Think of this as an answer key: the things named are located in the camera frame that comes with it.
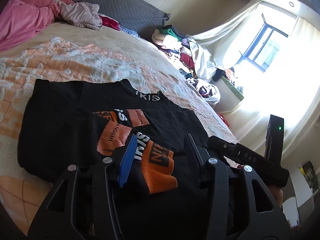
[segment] orange and white blanket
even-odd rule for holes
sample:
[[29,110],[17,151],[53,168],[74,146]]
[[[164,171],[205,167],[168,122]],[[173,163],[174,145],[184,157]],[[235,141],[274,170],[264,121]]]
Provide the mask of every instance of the orange and white blanket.
[[212,108],[183,79],[92,44],[55,37],[11,58],[0,58],[0,201],[23,233],[51,188],[17,162],[24,109],[37,78],[50,81],[115,82],[127,78],[143,93],[161,90],[175,104],[194,110],[209,136],[236,143]]

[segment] orange label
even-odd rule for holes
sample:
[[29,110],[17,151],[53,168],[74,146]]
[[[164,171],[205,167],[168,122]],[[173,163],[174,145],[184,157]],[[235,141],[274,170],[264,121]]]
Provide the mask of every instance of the orange label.
[[100,136],[97,151],[110,156],[114,149],[125,145],[130,132],[130,127],[109,121]]
[[127,109],[127,111],[133,127],[149,124],[141,109]]
[[97,115],[102,116],[103,118],[107,118],[108,120],[117,121],[117,115],[114,111],[101,111],[101,112],[94,112]]

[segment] bed sheet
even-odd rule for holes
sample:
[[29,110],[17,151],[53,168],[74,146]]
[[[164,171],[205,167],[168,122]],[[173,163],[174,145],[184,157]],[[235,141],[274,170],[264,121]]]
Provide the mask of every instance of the bed sheet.
[[155,46],[104,26],[94,31],[62,22],[51,24],[33,39],[0,53],[0,78],[0,201],[25,234],[51,188],[50,183],[28,174],[17,162],[23,112],[36,78],[62,82],[127,78],[143,93],[161,90],[175,104],[194,110],[209,136],[237,142]]

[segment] hand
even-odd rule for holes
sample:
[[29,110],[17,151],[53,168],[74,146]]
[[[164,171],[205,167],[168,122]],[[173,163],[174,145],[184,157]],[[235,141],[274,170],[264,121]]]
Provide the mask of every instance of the hand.
[[[243,165],[238,165],[238,169],[242,169]],[[279,207],[282,207],[282,202],[283,202],[283,192],[281,189],[279,189],[275,185],[269,185],[267,186],[273,197],[275,198],[276,202],[278,203]]]

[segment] window frame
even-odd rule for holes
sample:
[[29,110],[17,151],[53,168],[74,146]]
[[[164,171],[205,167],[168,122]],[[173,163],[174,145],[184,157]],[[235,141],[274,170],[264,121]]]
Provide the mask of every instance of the window frame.
[[[284,33],[283,31],[277,29],[276,27],[273,27],[270,24],[267,24],[266,19],[264,17],[263,14],[261,14],[262,19],[263,19],[263,26],[261,27],[260,31],[258,32],[258,34],[256,35],[256,37],[253,39],[253,41],[251,42],[250,46],[248,47],[248,49],[245,51],[244,54],[240,52],[241,57],[238,60],[237,64],[240,64],[243,60],[247,60],[249,61],[252,65],[254,65],[256,68],[258,68],[260,71],[262,71],[263,73],[266,71],[266,69],[264,69],[263,67],[261,67],[259,64],[255,63],[256,58],[259,56],[260,52],[263,50],[264,46],[268,43],[269,38],[271,37],[272,33],[274,31],[282,34],[283,36],[285,36],[286,38],[289,37],[288,34]],[[254,56],[253,60],[249,59],[250,54],[253,52],[253,50],[256,48],[256,46],[258,45],[258,43],[260,42],[260,40],[262,39],[263,35],[265,34],[265,32],[267,31],[267,29],[270,28],[271,32],[268,36],[268,38],[265,40],[265,42],[262,44],[261,48],[259,49],[259,51],[257,52],[257,54]]]

